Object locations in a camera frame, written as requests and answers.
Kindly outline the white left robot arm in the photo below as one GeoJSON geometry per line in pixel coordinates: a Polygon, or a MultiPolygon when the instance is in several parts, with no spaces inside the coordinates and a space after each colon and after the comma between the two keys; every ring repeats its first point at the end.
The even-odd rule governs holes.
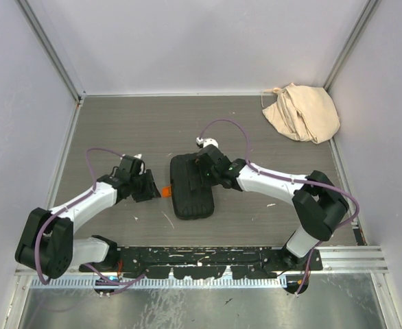
{"type": "Polygon", "coordinates": [[[33,209],[23,228],[15,260],[36,270],[43,284],[59,278],[72,266],[90,264],[102,271],[114,271],[119,265],[119,250],[114,241],[99,235],[75,239],[75,233],[124,199],[144,202],[160,196],[141,155],[124,155],[111,173],[96,179],[89,189],[69,202],[49,210],[33,209]]]}

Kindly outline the black plastic tool case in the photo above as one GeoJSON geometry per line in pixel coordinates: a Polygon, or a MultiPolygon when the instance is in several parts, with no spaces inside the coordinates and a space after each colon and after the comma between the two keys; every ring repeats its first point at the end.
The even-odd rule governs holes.
{"type": "Polygon", "coordinates": [[[205,219],[215,210],[213,192],[202,178],[196,153],[174,156],[169,168],[174,214],[181,220],[205,219]]]}

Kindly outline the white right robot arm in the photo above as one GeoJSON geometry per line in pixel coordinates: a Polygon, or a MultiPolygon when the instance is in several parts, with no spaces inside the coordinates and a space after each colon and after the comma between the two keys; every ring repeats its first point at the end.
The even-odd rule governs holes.
{"type": "Polygon", "coordinates": [[[320,171],[289,175],[241,158],[230,161],[215,144],[206,141],[196,154],[196,164],[202,179],[211,186],[260,193],[294,207],[300,225],[282,248],[283,264],[291,270],[301,268],[311,249],[332,237],[349,209],[342,191],[320,171]]]}

